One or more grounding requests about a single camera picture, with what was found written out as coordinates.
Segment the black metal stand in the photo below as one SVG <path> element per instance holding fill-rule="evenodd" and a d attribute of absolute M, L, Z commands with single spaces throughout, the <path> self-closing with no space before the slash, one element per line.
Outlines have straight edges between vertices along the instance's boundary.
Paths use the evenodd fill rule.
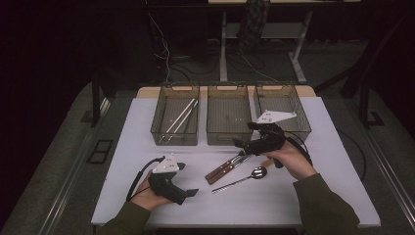
<path fill-rule="evenodd" d="M 371 126 L 383 126 L 384 122 L 377 112 L 369 111 L 369 90 L 368 84 L 360 87 L 359 120 L 363 126 L 369 129 Z"/>
<path fill-rule="evenodd" d="M 92 122 L 91 126 L 95 127 L 100 119 L 100 84 L 98 74 L 95 72 L 92 76 Z"/>

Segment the transparent brown plastic bin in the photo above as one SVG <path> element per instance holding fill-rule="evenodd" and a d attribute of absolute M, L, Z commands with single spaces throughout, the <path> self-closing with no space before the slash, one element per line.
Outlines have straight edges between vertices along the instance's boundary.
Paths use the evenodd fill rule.
<path fill-rule="evenodd" d="M 233 146 L 234 141 L 249 141 L 253 132 L 248 86 L 218 84 L 207 87 L 207 143 Z"/>
<path fill-rule="evenodd" d="M 161 142 L 161 137 L 193 98 L 198 101 L 196 131 L 177 134 L 168 144 Z M 200 89 L 195 85 L 166 85 L 161 88 L 151 127 L 151 133 L 157 145 L 196 146 L 198 144 L 199 100 Z"/>
<path fill-rule="evenodd" d="M 305 141 L 311 132 L 310 124 L 294 85 L 259 83 L 254 90 L 254 107 L 255 121 L 258 121 L 266 111 L 294 115 L 294 117 L 285 119 L 272 119 L 270 122 L 280 126 L 298 141 Z"/>

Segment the person's left hand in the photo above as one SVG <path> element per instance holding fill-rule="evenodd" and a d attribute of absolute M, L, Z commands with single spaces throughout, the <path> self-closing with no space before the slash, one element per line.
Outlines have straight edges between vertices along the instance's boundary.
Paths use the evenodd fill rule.
<path fill-rule="evenodd" d="M 150 188 L 149 177 L 151 175 L 152 173 L 149 171 L 145 179 L 138 185 L 133 197 L 130 199 L 131 203 L 136 204 L 149 212 L 160 206 L 170 204 L 169 199 L 156 195 Z"/>

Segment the metal spoon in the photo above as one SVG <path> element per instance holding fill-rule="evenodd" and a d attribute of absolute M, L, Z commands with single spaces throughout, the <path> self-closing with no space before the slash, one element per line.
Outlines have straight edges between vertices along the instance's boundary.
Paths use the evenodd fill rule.
<path fill-rule="evenodd" d="M 232 182 L 232 183 L 229 183 L 227 185 L 221 186 L 219 188 L 213 189 L 211 191 L 211 193 L 215 194 L 215 193 L 218 193 L 218 192 L 222 192 L 222 191 L 224 191 L 224 190 L 226 190 L 226 189 L 228 189 L 232 186 L 235 186 L 238 183 L 244 182 L 248 179 L 261 179 L 261 178 L 265 177 L 266 174 L 267 174 L 267 169 L 264 166 L 256 167 L 248 177 L 239 179 L 235 182 Z"/>

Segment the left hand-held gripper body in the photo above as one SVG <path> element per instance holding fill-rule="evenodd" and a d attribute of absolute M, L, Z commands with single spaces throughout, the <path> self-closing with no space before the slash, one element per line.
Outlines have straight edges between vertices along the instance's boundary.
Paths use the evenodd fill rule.
<path fill-rule="evenodd" d="M 173 154 L 164 156 L 152 170 L 149 183 L 156 195 L 165 197 L 177 205 L 182 205 L 187 198 L 186 191 L 172 182 L 173 177 L 180 171 L 177 164 L 178 161 Z"/>

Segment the white metal desk frame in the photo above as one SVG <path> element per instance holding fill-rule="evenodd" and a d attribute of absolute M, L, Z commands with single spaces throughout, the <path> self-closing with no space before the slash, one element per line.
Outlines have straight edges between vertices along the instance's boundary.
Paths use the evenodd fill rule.
<path fill-rule="evenodd" d="M 222 10 L 219 75 L 221 81 L 228 80 L 227 60 L 226 60 L 226 40 L 232 35 L 236 37 L 238 23 L 227 22 L 227 12 L 230 7 L 242 6 L 247 0 L 207 0 L 210 6 L 224 7 Z M 265 36 L 267 38 L 295 39 L 296 47 L 288 54 L 292 68 L 299 83 L 306 83 L 299 56 L 301 47 L 304 43 L 313 12 L 323 7 L 351 6 L 358 4 L 361 0 L 270 0 L 272 7 L 294 7 L 305 8 L 305 15 L 301 23 L 269 23 L 265 26 Z"/>

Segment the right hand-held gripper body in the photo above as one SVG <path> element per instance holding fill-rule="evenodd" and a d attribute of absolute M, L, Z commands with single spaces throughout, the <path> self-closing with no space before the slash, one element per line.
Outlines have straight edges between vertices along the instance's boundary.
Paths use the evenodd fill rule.
<path fill-rule="evenodd" d="M 246 155 L 259 155 L 280 149 L 286 136 L 278 121 L 295 118 L 295 112 L 277 112 L 266 110 L 256 120 L 259 124 L 259 138 L 244 143 L 243 150 Z"/>

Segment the person's right hand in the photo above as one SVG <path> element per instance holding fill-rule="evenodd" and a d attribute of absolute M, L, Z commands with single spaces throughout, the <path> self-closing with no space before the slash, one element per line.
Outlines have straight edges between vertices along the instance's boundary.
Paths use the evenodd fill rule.
<path fill-rule="evenodd" d="M 301 152 L 289 142 L 285 142 L 281 149 L 266 152 L 263 155 L 279 161 L 296 180 L 302 180 L 317 173 Z"/>

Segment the metal floor rail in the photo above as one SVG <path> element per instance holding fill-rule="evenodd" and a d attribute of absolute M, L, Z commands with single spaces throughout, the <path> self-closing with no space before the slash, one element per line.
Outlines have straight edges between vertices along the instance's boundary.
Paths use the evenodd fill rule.
<path fill-rule="evenodd" d="M 381 219 L 381 233 L 415 235 L 415 141 L 383 104 L 376 104 L 374 113 L 384 123 L 368 127 L 352 101 L 345 105 L 367 161 L 363 184 Z"/>
<path fill-rule="evenodd" d="M 107 98 L 99 101 L 98 104 L 93 104 L 91 124 L 76 152 L 74 163 L 69 169 L 69 174 L 53 200 L 52 208 L 47 213 L 38 235 L 53 235 L 68 203 L 71 192 L 75 187 L 75 182 L 86 164 L 90 149 L 92 148 L 98 130 L 103 123 L 103 118 L 106 116 L 110 106 L 111 101 Z"/>

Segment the dark patterned hanging cloth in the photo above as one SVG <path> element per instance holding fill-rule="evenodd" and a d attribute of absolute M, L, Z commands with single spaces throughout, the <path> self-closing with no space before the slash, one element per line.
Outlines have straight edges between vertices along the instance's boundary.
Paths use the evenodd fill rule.
<path fill-rule="evenodd" d="M 270 5 L 270 0 L 246 1 L 246 12 L 237 33 L 241 53 L 250 52 L 259 43 Z"/>

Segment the black floor frame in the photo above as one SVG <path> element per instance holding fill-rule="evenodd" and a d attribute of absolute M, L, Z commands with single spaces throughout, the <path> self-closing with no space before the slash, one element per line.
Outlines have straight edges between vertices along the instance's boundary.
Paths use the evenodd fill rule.
<path fill-rule="evenodd" d="M 102 165 L 107 160 L 112 145 L 112 139 L 99 139 L 87 162 L 93 165 Z"/>

